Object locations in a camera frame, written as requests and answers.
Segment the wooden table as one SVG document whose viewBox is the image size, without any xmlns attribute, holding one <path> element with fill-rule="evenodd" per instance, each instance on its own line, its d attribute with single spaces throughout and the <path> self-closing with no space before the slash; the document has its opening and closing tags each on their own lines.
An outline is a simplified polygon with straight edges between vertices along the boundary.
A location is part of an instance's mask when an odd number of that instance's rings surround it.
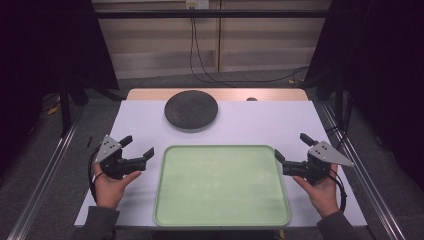
<svg viewBox="0 0 424 240">
<path fill-rule="evenodd" d="M 136 88 L 129 91 L 127 100 L 168 100 L 188 88 Z M 258 101 L 307 101 L 302 89 L 285 88 L 197 88 L 219 101 L 245 101 L 254 98 Z"/>
</svg>

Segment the black round plate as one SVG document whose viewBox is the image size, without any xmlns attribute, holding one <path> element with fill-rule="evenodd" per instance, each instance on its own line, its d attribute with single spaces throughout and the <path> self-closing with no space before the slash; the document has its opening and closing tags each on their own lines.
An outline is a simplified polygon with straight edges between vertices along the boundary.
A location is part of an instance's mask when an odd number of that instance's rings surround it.
<svg viewBox="0 0 424 240">
<path fill-rule="evenodd" d="M 164 114 L 168 122 L 177 128 L 200 129 L 214 121 L 218 114 L 218 103 L 206 92 L 186 90 L 166 102 Z"/>
</svg>

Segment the person's right hand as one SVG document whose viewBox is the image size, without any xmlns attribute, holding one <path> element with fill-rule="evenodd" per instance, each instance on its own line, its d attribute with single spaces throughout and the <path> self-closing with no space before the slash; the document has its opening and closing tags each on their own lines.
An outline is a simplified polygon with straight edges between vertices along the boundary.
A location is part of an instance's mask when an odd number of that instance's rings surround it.
<svg viewBox="0 0 424 240">
<path fill-rule="evenodd" d="M 316 185 L 311 185 L 299 176 L 294 176 L 293 180 L 303 189 L 309 196 L 311 204 L 315 207 L 318 214 L 325 218 L 339 211 L 336 198 L 336 177 L 338 166 L 331 165 L 330 175 Z"/>
</svg>

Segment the black curtain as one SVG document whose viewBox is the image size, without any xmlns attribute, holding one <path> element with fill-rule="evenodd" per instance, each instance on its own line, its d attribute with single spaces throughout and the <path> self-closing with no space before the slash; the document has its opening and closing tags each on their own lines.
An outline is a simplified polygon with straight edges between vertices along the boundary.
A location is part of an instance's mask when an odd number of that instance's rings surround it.
<svg viewBox="0 0 424 240">
<path fill-rule="evenodd" d="M 353 97 L 424 191 L 424 0 L 331 0 L 305 82 Z"/>
<path fill-rule="evenodd" d="M 78 103 L 118 87 L 92 0 L 0 0 L 0 175 L 63 85 Z"/>
</svg>

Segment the white wall socket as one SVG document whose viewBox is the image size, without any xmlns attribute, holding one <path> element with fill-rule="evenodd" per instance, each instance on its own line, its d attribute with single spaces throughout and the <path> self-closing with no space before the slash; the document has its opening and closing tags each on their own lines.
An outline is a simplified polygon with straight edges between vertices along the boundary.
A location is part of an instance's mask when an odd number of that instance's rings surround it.
<svg viewBox="0 0 424 240">
<path fill-rule="evenodd" d="M 209 0 L 185 0 L 186 8 L 189 10 L 208 10 Z"/>
</svg>

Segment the black metal stand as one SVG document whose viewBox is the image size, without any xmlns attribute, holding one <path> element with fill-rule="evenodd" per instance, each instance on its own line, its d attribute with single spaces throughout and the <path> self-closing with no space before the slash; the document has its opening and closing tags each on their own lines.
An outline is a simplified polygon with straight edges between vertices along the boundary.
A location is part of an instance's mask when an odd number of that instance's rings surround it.
<svg viewBox="0 0 424 240">
<path fill-rule="evenodd" d="M 71 113 L 69 106 L 69 94 L 66 86 L 66 80 L 61 79 L 59 82 L 60 89 L 60 107 L 61 107 L 61 116 L 62 116 L 62 133 L 61 136 L 64 137 L 69 129 L 71 128 Z"/>
<path fill-rule="evenodd" d="M 335 90 L 335 117 L 337 127 L 343 129 L 343 82 L 340 73 L 337 74 L 337 86 Z"/>
</svg>

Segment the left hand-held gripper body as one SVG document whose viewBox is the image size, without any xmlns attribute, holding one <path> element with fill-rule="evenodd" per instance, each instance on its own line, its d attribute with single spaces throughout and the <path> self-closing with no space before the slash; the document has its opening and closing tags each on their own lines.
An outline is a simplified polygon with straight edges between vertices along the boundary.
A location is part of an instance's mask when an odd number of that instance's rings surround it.
<svg viewBox="0 0 424 240">
<path fill-rule="evenodd" d="M 130 172 L 127 168 L 128 160 L 122 157 L 123 148 L 119 141 L 106 135 L 100 144 L 95 157 L 95 162 L 101 166 L 102 171 L 110 178 L 120 180 Z"/>
</svg>

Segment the aluminium floor rail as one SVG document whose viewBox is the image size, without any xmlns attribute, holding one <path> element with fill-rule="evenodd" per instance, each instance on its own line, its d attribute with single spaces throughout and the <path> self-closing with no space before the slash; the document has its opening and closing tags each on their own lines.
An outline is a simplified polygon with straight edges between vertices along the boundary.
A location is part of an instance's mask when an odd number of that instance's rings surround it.
<svg viewBox="0 0 424 240">
<path fill-rule="evenodd" d="M 51 156 L 43 175 L 38 181 L 30 199 L 21 211 L 17 222 L 12 228 L 7 240 L 25 240 L 28 232 L 34 222 L 34 219 L 41 208 L 41 204 L 45 198 L 46 192 L 51 185 L 52 179 L 57 172 L 59 165 L 71 143 L 75 134 L 77 125 L 81 120 L 85 108 L 81 107 L 76 110 L 76 115 L 71 121 L 70 126 L 65 131 L 64 135 L 60 138 L 56 149 Z"/>
<path fill-rule="evenodd" d="M 336 136 L 337 141 L 341 144 L 342 152 L 353 161 L 356 176 L 359 179 L 359 182 L 361 183 L 389 239 L 406 240 L 397 220 L 372 181 L 350 139 L 337 127 L 335 111 L 328 103 L 324 103 L 322 105 L 322 110 L 327 121 L 334 128 L 334 135 Z"/>
</svg>

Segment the black horizontal frame bar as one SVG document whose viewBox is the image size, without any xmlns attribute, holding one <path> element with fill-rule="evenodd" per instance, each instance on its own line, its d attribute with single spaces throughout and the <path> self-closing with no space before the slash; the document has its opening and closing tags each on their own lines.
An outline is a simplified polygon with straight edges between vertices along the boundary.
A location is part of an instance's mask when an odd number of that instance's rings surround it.
<svg viewBox="0 0 424 240">
<path fill-rule="evenodd" d="M 143 10 L 96 11 L 99 19 L 144 18 L 326 18 L 329 10 Z"/>
</svg>

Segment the person's left hand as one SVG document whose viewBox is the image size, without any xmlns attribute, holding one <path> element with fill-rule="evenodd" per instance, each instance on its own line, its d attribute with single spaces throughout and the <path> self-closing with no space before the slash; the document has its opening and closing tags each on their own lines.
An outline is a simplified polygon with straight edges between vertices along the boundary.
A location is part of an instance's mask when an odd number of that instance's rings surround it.
<svg viewBox="0 0 424 240">
<path fill-rule="evenodd" d="M 135 171 L 126 175 L 123 179 L 117 180 L 108 177 L 99 164 L 92 165 L 94 169 L 95 179 L 95 195 L 96 204 L 99 207 L 116 210 L 122 197 L 124 196 L 126 187 L 137 179 L 142 172 Z"/>
</svg>

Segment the white table mat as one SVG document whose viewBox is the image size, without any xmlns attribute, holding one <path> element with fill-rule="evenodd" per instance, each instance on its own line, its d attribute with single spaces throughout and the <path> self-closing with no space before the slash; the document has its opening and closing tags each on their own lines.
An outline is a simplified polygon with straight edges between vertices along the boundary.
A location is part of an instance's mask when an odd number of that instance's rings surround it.
<svg viewBox="0 0 424 240">
<path fill-rule="evenodd" d="M 326 133 L 310 101 L 221 101 L 215 120 L 203 129 L 183 130 L 172 126 L 164 114 L 162 101 L 122 102 L 110 132 L 115 139 L 133 138 L 123 150 L 126 158 L 136 158 L 154 148 L 147 170 L 131 183 L 118 209 L 120 227 L 155 230 L 171 229 L 277 229 L 310 227 L 320 216 L 305 191 L 290 177 L 280 173 L 290 208 L 290 220 L 279 227 L 162 227 L 154 219 L 162 161 L 167 148 L 175 145 L 267 145 L 291 161 L 302 161 L 308 147 L 299 136 L 305 133 L 324 140 Z"/>
</svg>

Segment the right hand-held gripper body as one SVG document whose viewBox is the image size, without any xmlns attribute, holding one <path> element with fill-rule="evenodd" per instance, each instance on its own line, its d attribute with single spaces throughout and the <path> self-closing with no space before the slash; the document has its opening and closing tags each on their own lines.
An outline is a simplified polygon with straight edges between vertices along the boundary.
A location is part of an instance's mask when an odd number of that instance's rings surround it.
<svg viewBox="0 0 424 240">
<path fill-rule="evenodd" d="M 304 178 L 311 185 L 327 177 L 332 164 L 354 166 L 351 160 L 325 141 L 307 140 L 306 144 L 310 146 L 310 149 L 307 152 L 307 160 L 302 165 L 306 169 Z"/>
</svg>

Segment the light green plastic tray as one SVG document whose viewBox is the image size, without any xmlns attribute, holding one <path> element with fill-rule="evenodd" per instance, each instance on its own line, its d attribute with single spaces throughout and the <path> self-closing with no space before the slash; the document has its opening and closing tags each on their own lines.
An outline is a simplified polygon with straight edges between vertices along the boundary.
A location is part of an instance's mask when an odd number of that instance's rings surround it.
<svg viewBox="0 0 424 240">
<path fill-rule="evenodd" d="M 267 145 L 166 149 L 154 219 L 162 227 L 279 227 L 290 220 L 280 164 Z"/>
</svg>

